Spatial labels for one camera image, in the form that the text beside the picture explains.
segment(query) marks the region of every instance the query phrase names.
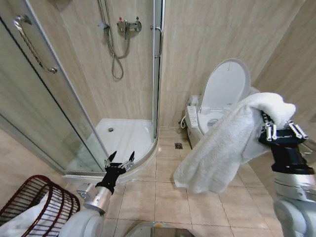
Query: shower faucet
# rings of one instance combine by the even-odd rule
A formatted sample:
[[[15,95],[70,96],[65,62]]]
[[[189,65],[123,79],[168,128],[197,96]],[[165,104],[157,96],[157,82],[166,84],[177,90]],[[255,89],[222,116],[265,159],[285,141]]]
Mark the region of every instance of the shower faucet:
[[[138,20],[138,17],[136,18],[135,22],[128,22],[127,20],[123,20],[123,21],[119,20],[117,25],[118,25],[118,29],[121,32],[126,32],[126,30],[134,30],[134,31],[140,32],[142,30],[142,23]]]

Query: laundry basket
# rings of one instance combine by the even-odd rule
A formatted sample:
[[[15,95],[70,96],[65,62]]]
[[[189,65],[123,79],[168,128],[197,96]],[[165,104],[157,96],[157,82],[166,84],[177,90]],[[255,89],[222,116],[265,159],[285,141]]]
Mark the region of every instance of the laundry basket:
[[[23,237],[56,237],[67,220],[80,210],[75,195],[45,176],[34,175],[24,182],[0,211],[0,226],[36,205],[43,205],[43,208]]]

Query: shower hose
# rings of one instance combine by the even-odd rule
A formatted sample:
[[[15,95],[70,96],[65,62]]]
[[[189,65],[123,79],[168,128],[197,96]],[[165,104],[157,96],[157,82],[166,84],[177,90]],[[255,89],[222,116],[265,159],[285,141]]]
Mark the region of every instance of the shower hose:
[[[112,68],[111,68],[111,72],[112,72],[112,75],[113,75],[113,77],[115,79],[121,80],[123,78],[123,76],[124,76],[124,69],[123,69],[122,63],[120,62],[120,59],[126,57],[127,54],[128,54],[128,51],[129,51],[129,42],[130,42],[129,28],[127,28],[127,30],[125,31],[125,34],[126,34],[125,35],[125,39],[127,39],[127,47],[126,47],[125,53],[122,56],[118,56],[118,54],[114,50],[114,40],[113,40],[113,33],[112,33],[112,28],[111,28],[111,20],[110,20],[107,0],[104,0],[104,3],[105,3],[105,9],[106,9],[106,12],[107,12],[107,16],[108,16],[108,22],[109,22],[108,25],[105,22],[104,11],[103,11],[101,0],[98,0],[99,10],[100,10],[102,22],[103,22],[103,25],[104,25],[104,32],[106,34],[106,38],[107,38],[107,41],[108,41],[109,51],[112,54]],[[119,77],[117,77],[115,75],[115,73],[114,73],[115,60],[117,61],[118,66],[119,66],[119,68],[121,70],[121,75]]]
[[[114,50],[114,42],[113,42],[112,33],[110,33],[109,30],[106,30],[107,39],[108,39],[108,47],[109,47],[110,52],[112,53],[111,72],[112,72],[112,75],[114,76],[114,78],[116,78],[118,80],[121,80],[123,78],[123,76],[124,76],[124,69],[123,69],[122,63],[120,62],[120,59],[126,57],[127,54],[128,54],[128,50],[129,50],[129,42],[130,42],[129,30],[127,30],[126,33],[127,33],[127,47],[126,47],[126,51],[125,51],[125,53],[122,56],[118,56],[116,54],[115,50]],[[115,60],[117,61],[118,66],[120,67],[120,70],[121,70],[121,75],[119,77],[115,76],[115,73],[114,73]]]

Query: shower drain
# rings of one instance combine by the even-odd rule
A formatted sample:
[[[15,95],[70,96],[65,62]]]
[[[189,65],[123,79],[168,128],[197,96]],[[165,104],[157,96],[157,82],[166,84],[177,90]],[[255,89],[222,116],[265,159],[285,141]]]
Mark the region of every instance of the shower drain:
[[[180,149],[180,150],[183,149],[182,148],[182,143],[175,143],[174,147],[175,147],[175,149]]]

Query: white cloth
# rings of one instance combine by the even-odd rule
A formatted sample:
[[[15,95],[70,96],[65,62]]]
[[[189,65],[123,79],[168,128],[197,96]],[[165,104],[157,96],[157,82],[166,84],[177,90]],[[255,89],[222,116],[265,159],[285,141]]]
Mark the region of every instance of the white cloth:
[[[20,237],[39,216],[47,201],[46,194],[39,204],[32,206],[0,227],[0,237]]]
[[[36,218],[39,216],[40,212],[43,210],[45,203],[47,202],[47,198],[48,198],[48,193],[40,200],[39,204],[27,209],[26,211],[22,212],[21,214],[19,214],[18,216],[16,216],[15,218],[13,218],[12,220],[4,223],[1,227],[0,227],[0,237],[20,237],[24,234],[24,232],[31,226],[31,224],[36,220]],[[50,200],[49,202],[51,204],[51,206],[59,209],[61,206],[61,201],[54,201],[54,200]],[[45,213],[49,213],[52,216],[48,216],[46,214],[44,214],[43,218],[45,218],[46,220],[43,220],[42,218],[38,221],[37,225],[51,225],[52,221],[55,220],[55,215],[53,212],[48,212],[48,210],[52,210],[56,212],[56,209],[52,209],[51,207],[47,207],[46,212]],[[68,213],[66,212],[66,210],[62,210],[61,215],[63,218],[65,218],[65,216],[68,216]],[[62,223],[56,223],[54,225],[54,227],[62,227],[63,224]],[[39,236],[43,234],[43,231],[41,231],[41,227],[36,226],[37,227],[37,231],[32,231],[32,234],[38,234]]]
[[[268,150],[258,142],[263,125],[261,110],[274,120],[277,129],[282,129],[295,106],[274,93],[256,93],[237,103],[177,167],[173,175],[176,186],[193,193],[223,192],[240,164]]]

